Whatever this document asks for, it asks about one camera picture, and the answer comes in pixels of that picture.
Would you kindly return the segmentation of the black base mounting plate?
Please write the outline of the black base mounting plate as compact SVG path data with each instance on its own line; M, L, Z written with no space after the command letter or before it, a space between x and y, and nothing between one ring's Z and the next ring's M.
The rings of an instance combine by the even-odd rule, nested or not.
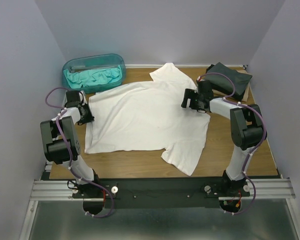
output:
M242 197L249 197L248 184L232 187L220 177L102 179L107 191L91 185L73 186L72 197L83 200L83 209L226 208L237 213Z

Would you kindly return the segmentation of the white printed t shirt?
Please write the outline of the white printed t shirt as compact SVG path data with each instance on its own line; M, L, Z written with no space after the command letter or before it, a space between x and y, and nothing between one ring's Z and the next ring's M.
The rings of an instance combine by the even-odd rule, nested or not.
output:
M193 80L172 63L132 82L89 98L95 118L87 124L86 154L162 150L162 159L190 176L206 144L210 116L182 108Z

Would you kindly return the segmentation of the aluminium frame rail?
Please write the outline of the aluminium frame rail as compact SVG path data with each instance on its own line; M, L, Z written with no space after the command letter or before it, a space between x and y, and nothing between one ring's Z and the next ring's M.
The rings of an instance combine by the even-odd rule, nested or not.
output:
M72 180L44 172L32 185L23 240L297 240L288 178L253 175L238 212L225 207L135 208L85 211Z

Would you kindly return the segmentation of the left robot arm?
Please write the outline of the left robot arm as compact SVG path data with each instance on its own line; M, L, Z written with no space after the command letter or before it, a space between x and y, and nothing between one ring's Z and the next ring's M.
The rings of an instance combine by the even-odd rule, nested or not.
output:
M68 90L65 93L65 104L57 116L40 123L46 160L67 168L75 178L70 189L88 198L99 197L102 190L98 175L81 156L75 125L81 126L94 120L84 92Z

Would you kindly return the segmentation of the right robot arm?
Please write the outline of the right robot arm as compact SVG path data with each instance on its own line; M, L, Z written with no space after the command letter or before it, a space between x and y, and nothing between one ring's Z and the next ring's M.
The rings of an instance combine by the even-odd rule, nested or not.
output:
M218 189L226 196L241 190L248 179L247 168L251 158L267 138L260 107L257 104L233 102L225 96L214 96L209 80L198 80L196 89L185 89L181 107L214 113L230 120L234 149Z

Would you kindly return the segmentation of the teal t shirt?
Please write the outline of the teal t shirt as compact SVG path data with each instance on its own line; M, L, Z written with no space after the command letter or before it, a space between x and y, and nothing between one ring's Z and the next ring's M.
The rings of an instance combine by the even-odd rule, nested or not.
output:
M119 81L123 76L120 65L117 67L106 67L88 69L71 73L68 69L63 70L63 75L72 89L95 87Z

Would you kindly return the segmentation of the folded grey-green t shirt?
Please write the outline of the folded grey-green t shirt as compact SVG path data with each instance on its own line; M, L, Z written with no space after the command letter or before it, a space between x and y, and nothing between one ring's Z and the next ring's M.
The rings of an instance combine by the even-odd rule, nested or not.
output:
M227 96L235 90L232 97L236 100L242 100L252 75L240 73L218 62L207 69L204 79L210 81L213 90L217 90Z

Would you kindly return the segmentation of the teal plastic bin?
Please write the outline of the teal plastic bin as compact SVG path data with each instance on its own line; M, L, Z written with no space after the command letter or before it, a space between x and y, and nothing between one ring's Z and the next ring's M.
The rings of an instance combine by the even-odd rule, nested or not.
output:
M124 59L114 53L75 58L62 67L62 86L86 94L119 87L125 78Z

